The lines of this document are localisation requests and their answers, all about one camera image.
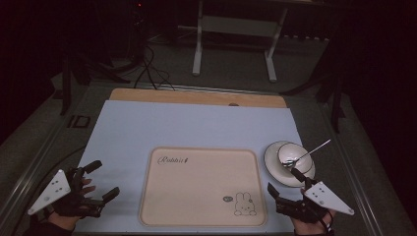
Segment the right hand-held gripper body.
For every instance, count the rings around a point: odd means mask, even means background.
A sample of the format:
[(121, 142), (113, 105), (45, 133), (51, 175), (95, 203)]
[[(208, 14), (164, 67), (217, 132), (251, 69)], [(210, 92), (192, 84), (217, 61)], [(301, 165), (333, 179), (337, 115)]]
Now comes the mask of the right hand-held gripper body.
[(298, 201), (287, 200), (274, 191), (275, 208), (278, 213), (301, 220), (316, 223), (322, 220), (330, 210), (353, 215), (354, 209), (335, 194), (324, 182), (318, 182), (302, 193)]

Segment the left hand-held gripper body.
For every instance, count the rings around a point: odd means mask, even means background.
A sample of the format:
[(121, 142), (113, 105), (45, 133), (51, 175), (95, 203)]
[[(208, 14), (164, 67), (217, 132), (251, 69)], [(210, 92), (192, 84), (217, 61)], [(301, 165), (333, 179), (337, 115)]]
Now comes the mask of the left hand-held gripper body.
[(86, 198), (81, 194), (84, 175), (91, 172), (92, 169), (89, 167), (79, 167), (67, 172), (59, 169), (28, 209), (28, 215), (35, 215), (46, 207), (53, 207), (61, 216), (100, 217), (105, 202)]

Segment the white bowl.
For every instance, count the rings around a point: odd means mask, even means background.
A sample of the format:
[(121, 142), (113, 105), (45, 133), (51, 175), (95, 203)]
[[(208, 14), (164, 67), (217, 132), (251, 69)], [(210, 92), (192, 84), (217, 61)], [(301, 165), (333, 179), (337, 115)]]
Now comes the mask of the white bowl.
[(312, 157), (297, 144), (284, 144), (278, 149), (277, 157), (281, 165), (288, 170), (296, 168), (302, 173), (307, 173), (313, 167)]

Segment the white plate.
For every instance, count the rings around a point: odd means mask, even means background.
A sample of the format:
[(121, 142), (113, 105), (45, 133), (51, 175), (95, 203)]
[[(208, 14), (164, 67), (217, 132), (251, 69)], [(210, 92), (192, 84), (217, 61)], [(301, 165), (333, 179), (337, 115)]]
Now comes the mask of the white plate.
[[(290, 170), (284, 168), (278, 160), (277, 152), (280, 147), (290, 142), (275, 142), (269, 145), (264, 154), (265, 166), (269, 174), (277, 180), (279, 183), (288, 187), (303, 187), (304, 184), (299, 182), (290, 172)], [(316, 175), (316, 166), (313, 161), (313, 167), (307, 173), (303, 173), (306, 177), (313, 179)]]

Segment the metal spoon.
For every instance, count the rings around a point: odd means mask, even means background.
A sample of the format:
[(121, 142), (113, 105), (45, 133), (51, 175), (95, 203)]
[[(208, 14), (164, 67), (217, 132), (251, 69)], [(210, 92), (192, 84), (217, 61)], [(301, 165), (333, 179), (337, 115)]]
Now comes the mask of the metal spoon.
[(329, 140), (325, 141), (324, 143), (320, 144), (319, 146), (315, 147), (314, 149), (312, 149), (312, 150), (310, 150), (310, 151), (308, 151), (308, 152), (304, 153), (304, 154), (303, 154), (303, 155), (301, 155), (300, 157), (297, 157), (297, 158), (295, 158), (295, 159), (291, 159), (291, 160), (286, 160), (285, 162), (282, 162), (282, 165), (283, 165), (284, 167), (286, 167), (286, 168), (292, 168), (292, 167), (294, 167), (294, 166), (297, 164), (297, 162), (298, 162), (299, 160), (301, 160), (302, 158), (304, 158), (304, 157), (305, 157), (305, 156), (307, 156), (307, 155), (310, 155), (310, 154), (314, 153), (315, 151), (317, 151), (318, 149), (320, 149), (320, 148), (324, 147), (324, 146), (325, 146), (325, 145), (327, 145), (328, 143), (329, 143)]

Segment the person's right hand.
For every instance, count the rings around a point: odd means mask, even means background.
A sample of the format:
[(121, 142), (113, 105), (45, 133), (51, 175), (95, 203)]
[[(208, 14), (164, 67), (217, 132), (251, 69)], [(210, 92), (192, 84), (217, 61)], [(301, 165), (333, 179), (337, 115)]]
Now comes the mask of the person's right hand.
[(329, 230), (330, 226), (332, 225), (334, 216), (335, 211), (330, 209), (328, 213), (323, 217), (323, 219), (316, 223), (305, 223), (295, 218), (292, 218), (291, 222), (293, 223), (294, 230), (300, 234), (321, 233)]

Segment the person's left hand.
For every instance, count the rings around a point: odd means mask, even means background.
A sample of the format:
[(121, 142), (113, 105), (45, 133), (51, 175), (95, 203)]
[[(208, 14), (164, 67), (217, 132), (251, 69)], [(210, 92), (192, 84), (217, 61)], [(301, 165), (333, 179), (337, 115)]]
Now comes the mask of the person's left hand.
[[(91, 179), (82, 179), (83, 188), (78, 192), (79, 195), (84, 196), (95, 190), (95, 186), (92, 186)], [(81, 219), (80, 216), (62, 216), (55, 211), (49, 214), (48, 221), (52, 224), (59, 226), (62, 229), (73, 231), (77, 222)]]

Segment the beige tray with rabbit print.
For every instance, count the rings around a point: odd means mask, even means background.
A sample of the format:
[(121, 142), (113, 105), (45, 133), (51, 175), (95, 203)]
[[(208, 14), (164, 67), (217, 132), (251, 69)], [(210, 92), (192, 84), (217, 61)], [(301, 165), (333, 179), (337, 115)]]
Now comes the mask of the beige tray with rabbit print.
[(247, 149), (155, 148), (140, 220), (162, 227), (264, 225), (267, 210), (256, 155)]

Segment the black stand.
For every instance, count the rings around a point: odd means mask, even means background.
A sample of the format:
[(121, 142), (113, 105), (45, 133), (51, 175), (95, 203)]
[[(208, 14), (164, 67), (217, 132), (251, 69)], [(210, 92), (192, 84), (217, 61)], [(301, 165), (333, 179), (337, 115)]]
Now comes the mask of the black stand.
[(330, 124), (336, 133), (339, 133), (338, 119), (341, 112), (340, 102), (343, 76), (340, 73), (337, 73), (334, 68), (334, 55), (340, 40), (341, 36), (338, 32), (335, 32), (329, 38), (326, 49), (306, 83), (290, 90), (280, 92), (282, 95), (295, 95), (303, 90), (320, 85), (320, 88), (315, 95), (315, 99), (319, 103), (326, 103), (332, 98)]
[(92, 69), (108, 80), (128, 84), (129, 81), (117, 76), (117, 73), (128, 71), (135, 66), (136, 63), (131, 62), (117, 68), (106, 68), (100, 63), (88, 58), (85, 54), (64, 54), (62, 59), (62, 87), (54, 93), (55, 97), (62, 100), (60, 115), (65, 115), (72, 103), (72, 76), (75, 76), (80, 85), (87, 86), (90, 82), (88, 69)]

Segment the light blue table mat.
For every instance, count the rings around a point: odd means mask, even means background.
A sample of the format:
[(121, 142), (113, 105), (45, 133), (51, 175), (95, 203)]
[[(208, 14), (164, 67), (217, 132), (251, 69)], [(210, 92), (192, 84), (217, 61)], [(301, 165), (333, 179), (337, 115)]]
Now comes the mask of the light blue table mat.
[[(199, 105), (108, 100), (104, 103), (80, 161), (100, 160), (89, 178), (101, 197), (118, 187), (120, 194), (99, 218), (78, 222), (79, 234), (107, 235), (277, 235), (293, 230), (288, 216), (275, 210), (267, 190), (271, 183), (286, 199), (298, 200), (298, 189), (286, 187), (267, 171), (264, 153), (278, 141), (299, 142), (287, 108)], [(155, 148), (247, 149), (258, 159), (267, 221), (258, 227), (147, 226), (140, 220), (149, 158)]]

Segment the dark equipment tower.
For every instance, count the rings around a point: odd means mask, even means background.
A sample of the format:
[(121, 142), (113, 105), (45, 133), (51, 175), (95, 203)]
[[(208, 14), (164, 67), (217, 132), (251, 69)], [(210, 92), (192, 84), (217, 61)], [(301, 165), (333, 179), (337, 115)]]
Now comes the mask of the dark equipment tower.
[(144, 0), (128, 0), (129, 6), (129, 56), (139, 63), (143, 58), (144, 36), (146, 34), (147, 10)]

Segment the white metal stand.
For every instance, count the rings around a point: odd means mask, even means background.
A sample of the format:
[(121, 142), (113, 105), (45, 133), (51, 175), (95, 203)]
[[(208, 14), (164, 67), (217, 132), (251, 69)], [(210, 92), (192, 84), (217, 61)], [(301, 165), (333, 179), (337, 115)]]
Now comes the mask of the white metal stand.
[(227, 18), (220, 16), (211, 16), (204, 13), (204, 0), (199, 0), (198, 21), (197, 21), (197, 44), (194, 56), (192, 75), (198, 76), (201, 73), (202, 55), (203, 55), (203, 32), (221, 32), (231, 34), (241, 34), (250, 36), (268, 37), (271, 39), (269, 49), (264, 52), (264, 58), (268, 71), (268, 79), (271, 83), (277, 82), (277, 76), (273, 64), (273, 54), (280, 37), (281, 30), (287, 16), (288, 9), (283, 8), (280, 11), (279, 18), (276, 22)]

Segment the black square floor frame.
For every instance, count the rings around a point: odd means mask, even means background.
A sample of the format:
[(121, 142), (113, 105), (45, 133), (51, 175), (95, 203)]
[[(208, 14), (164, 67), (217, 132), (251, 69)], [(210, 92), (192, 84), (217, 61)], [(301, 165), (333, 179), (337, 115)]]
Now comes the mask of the black square floor frame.
[(73, 115), (67, 124), (68, 128), (85, 129), (89, 126), (90, 117), (84, 115)]

